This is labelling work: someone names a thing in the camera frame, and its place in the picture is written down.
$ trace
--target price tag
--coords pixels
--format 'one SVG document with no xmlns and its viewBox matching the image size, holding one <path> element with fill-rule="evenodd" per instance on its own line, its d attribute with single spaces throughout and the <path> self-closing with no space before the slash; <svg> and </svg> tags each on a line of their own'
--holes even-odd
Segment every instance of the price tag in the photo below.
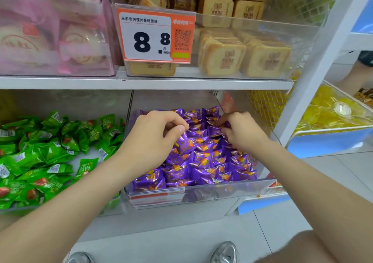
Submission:
<svg viewBox="0 0 373 263">
<path fill-rule="evenodd" d="M 124 59 L 190 63 L 195 14 L 117 8 Z"/>
</svg>

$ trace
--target white shelf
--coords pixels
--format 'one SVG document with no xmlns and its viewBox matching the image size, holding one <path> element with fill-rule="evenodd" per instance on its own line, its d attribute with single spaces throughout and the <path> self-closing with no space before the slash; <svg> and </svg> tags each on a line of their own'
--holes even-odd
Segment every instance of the white shelf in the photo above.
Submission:
<svg viewBox="0 0 373 263">
<path fill-rule="evenodd" d="M 373 34 L 350 33 L 342 50 L 373 50 Z"/>
<path fill-rule="evenodd" d="M 291 80 L 128 77 L 120 69 L 114 77 L 0 76 L 0 89 L 72 90 L 290 90 Z"/>
</svg>

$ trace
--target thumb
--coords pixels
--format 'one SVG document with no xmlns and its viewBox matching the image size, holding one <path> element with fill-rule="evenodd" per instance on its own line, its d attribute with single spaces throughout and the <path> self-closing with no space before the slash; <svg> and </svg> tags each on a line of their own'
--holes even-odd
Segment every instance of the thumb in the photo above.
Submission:
<svg viewBox="0 0 373 263">
<path fill-rule="evenodd" d="M 172 128 L 169 132 L 167 132 L 164 140 L 166 144 L 173 144 L 178 140 L 178 138 L 185 132 L 184 125 L 177 125 L 174 128 Z"/>
</svg>

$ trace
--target silver sneaker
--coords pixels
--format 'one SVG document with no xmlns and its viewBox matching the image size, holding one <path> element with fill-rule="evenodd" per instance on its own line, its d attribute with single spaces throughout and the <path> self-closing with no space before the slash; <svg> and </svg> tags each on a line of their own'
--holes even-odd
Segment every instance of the silver sneaker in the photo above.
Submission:
<svg viewBox="0 0 373 263">
<path fill-rule="evenodd" d="M 86 252 L 75 252 L 69 257 L 68 263 L 94 263 L 94 261 Z"/>
<path fill-rule="evenodd" d="M 239 263 L 238 251 L 233 242 L 225 241 L 215 250 L 210 263 Z"/>
</svg>

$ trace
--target price number 8.8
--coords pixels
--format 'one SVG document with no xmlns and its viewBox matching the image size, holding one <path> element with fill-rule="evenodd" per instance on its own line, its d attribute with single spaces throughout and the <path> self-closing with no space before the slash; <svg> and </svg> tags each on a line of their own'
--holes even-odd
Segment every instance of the price number 8.8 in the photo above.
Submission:
<svg viewBox="0 0 373 263">
<path fill-rule="evenodd" d="M 149 44 L 150 38 L 147 33 L 137 32 L 133 35 L 133 38 L 136 41 L 134 45 L 135 50 L 137 50 L 140 53 L 147 53 L 148 51 L 150 51 L 150 44 Z M 160 43 L 164 46 L 169 45 L 171 43 L 170 34 L 162 33 Z"/>
</svg>

